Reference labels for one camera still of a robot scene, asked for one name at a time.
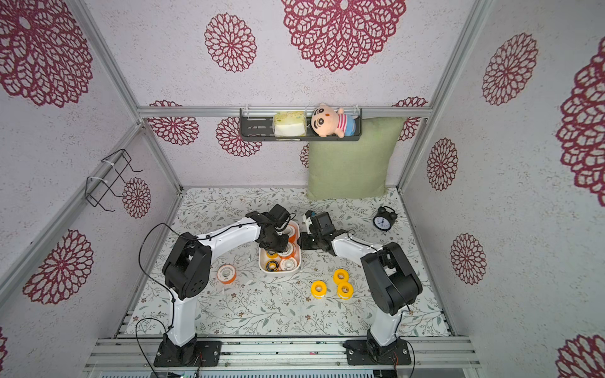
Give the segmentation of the orange tape roll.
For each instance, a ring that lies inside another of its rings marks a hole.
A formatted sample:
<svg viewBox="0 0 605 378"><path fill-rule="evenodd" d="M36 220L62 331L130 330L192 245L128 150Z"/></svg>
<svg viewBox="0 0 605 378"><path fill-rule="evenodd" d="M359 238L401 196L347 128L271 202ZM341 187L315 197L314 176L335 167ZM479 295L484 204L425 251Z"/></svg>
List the orange tape roll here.
<svg viewBox="0 0 605 378"><path fill-rule="evenodd" d="M290 221L287 228L285 228L285 234L288 235L288 242L296 243L299 239L299 225L294 221Z"/></svg>
<svg viewBox="0 0 605 378"><path fill-rule="evenodd" d="M281 258L294 258L297 252L299 252L299 246L294 243L288 243L286 251L279 252L278 255Z"/></svg>
<svg viewBox="0 0 605 378"><path fill-rule="evenodd" d="M296 258L283 258L280 260L280 271L291 272L299 267L299 263Z"/></svg>
<svg viewBox="0 0 605 378"><path fill-rule="evenodd" d="M217 280L222 284L231 284L236 280L236 268L230 264L224 264L217 270Z"/></svg>

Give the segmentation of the white plastic storage box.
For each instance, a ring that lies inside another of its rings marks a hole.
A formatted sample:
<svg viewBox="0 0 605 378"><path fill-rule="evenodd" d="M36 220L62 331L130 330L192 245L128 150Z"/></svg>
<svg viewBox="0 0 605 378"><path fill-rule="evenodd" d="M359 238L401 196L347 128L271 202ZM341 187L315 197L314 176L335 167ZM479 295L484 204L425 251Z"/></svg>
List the white plastic storage box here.
<svg viewBox="0 0 605 378"><path fill-rule="evenodd" d="M278 258L275 258L275 259L269 259L266 256L266 250L265 249L262 249L262 248L258 249L258 267L261 269L262 272L264 272L266 275L269 275L269 276L275 276L275 277L282 276L282 277L285 277L285 276L291 276L294 273L298 272L299 269L300 269L300 267L301 267L301 264L302 264L302 253L301 253L300 246L299 246L299 252L296 253L296 256L294 256L294 258L296 258L297 261L298 261L298 263L299 263L299 267L296 270L291 271L291 272L281 272L281 271L279 271L279 272L267 272L266 271L266 263L267 263L267 261L269 261L269 260L278 260L278 261L280 261L283 258L281 258L279 256Z"/></svg>

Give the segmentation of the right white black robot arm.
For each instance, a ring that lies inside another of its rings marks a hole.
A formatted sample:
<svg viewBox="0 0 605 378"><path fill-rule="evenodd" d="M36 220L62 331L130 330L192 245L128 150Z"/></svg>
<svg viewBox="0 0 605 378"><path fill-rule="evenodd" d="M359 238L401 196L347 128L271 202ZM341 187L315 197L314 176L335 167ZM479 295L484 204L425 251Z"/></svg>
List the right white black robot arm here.
<svg viewBox="0 0 605 378"><path fill-rule="evenodd" d="M422 294L422 282L395 242L381 247L349 236L343 230L321 236L302 232L298 242L302 250L323 250L362 267L370 294L378 308L367 333L366 349L375 358L395 351L401 312Z"/></svg>

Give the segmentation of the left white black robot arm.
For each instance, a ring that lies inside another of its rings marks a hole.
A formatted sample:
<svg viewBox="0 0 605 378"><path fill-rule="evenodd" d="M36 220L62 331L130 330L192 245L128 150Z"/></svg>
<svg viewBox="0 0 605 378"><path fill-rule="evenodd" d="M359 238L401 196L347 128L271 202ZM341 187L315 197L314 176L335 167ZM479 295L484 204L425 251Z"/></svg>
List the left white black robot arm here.
<svg viewBox="0 0 605 378"><path fill-rule="evenodd" d="M173 295L173 311L166 333L177 348L196 338L196 297L210 281L212 263L223 254L251 242L273 252L288 249L288 236L283 233L290 222L288 215L277 218L256 212L215 232L193 236L180 234L166 260L162 274L165 286Z"/></svg>

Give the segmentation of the yellow tape roll top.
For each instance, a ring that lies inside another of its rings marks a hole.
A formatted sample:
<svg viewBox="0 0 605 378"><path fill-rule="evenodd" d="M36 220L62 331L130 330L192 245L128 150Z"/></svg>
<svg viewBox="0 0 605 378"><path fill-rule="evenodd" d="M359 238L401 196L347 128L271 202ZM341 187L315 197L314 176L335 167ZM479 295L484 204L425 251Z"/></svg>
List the yellow tape roll top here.
<svg viewBox="0 0 605 378"><path fill-rule="evenodd" d="M332 279L336 286L338 286L342 283L348 283L349 278L350 278L349 273L345 269L337 269L334 272L334 274L332 275Z"/></svg>

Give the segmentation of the yellow tape roll left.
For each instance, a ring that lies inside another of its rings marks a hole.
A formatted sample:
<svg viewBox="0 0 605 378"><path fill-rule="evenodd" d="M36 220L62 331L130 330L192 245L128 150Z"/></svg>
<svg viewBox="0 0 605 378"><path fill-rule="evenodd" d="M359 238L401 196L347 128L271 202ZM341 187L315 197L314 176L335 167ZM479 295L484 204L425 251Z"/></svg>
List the yellow tape roll left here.
<svg viewBox="0 0 605 378"><path fill-rule="evenodd" d="M317 280L312 283L310 290L316 299L324 298L327 294L327 284L322 280Z"/></svg>

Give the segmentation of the black alarm clock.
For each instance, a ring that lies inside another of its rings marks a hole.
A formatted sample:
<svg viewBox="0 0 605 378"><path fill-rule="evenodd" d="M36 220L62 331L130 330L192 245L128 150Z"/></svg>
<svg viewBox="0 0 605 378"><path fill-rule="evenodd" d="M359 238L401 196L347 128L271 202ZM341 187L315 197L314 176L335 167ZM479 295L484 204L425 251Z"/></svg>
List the black alarm clock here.
<svg viewBox="0 0 605 378"><path fill-rule="evenodd" d="M383 231L389 231L395 224L398 214L390 206L379 206L373 217L373 225Z"/></svg>

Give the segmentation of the green pillow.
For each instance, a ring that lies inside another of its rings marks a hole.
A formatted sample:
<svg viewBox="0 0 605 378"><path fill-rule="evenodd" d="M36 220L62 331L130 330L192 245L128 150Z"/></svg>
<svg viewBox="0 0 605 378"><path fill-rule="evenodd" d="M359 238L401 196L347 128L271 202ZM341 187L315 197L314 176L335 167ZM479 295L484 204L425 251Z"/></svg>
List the green pillow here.
<svg viewBox="0 0 605 378"><path fill-rule="evenodd" d="M354 142L310 142L307 197L311 200L357 199L385 194L389 163L405 117L362 121Z"/></svg>

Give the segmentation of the plush doll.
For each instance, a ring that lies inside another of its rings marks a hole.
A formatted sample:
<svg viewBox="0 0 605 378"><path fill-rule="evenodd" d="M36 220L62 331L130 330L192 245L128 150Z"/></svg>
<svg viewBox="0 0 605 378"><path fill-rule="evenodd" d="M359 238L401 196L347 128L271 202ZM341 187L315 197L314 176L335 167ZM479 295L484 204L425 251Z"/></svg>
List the plush doll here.
<svg viewBox="0 0 605 378"><path fill-rule="evenodd" d="M323 103L314 110L310 127L321 138L335 135L342 139L355 134L356 116L347 115L342 108L336 110Z"/></svg>

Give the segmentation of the yellow green sponge pack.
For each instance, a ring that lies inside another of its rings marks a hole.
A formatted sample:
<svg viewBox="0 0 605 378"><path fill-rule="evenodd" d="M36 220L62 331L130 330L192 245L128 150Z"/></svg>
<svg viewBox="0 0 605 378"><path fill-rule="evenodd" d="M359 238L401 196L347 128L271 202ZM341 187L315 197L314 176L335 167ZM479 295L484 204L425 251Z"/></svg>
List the yellow green sponge pack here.
<svg viewBox="0 0 605 378"><path fill-rule="evenodd" d="M307 116L303 111L276 113L273 117L275 137L299 137L307 134Z"/></svg>

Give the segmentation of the black wall shelf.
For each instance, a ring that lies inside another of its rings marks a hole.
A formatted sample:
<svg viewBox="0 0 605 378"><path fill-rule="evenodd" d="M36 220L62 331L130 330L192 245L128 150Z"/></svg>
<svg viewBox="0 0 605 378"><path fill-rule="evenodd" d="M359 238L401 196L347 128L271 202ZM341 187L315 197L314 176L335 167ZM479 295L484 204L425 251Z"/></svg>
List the black wall shelf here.
<svg viewBox="0 0 605 378"><path fill-rule="evenodd" d="M336 135L321 138L315 134L310 126L310 117L307 117L307 128L303 135L276 136L273 130L273 116L260 117L247 114L247 110L239 110L240 136L246 142L355 142L362 135L363 110L359 107L345 109L345 114L352 116L355 121L355 131L353 135L342 139Z"/></svg>

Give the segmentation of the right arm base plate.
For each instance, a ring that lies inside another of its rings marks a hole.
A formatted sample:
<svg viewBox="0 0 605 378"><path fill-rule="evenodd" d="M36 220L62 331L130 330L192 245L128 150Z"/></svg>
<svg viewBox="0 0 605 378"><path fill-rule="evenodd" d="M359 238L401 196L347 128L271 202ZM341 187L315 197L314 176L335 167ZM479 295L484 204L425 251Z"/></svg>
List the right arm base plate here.
<svg viewBox="0 0 605 378"><path fill-rule="evenodd" d="M368 332L365 340L346 340L343 347L346 350L348 365L412 364L412 354L408 344L400 337L396 337L387 346L381 346L371 332Z"/></svg>

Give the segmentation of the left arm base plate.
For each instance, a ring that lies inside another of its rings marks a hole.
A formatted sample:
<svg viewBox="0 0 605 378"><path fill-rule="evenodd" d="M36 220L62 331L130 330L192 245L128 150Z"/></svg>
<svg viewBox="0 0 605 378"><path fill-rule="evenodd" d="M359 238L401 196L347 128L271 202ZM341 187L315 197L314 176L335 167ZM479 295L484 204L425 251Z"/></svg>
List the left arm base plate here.
<svg viewBox="0 0 605 378"><path fill-rule="evenodd" d="M179 347L173 343L168 334L162 337L153 366L173 367L217 367L222 352L222 342L215 340L197 340L197 335Z"/></svg>

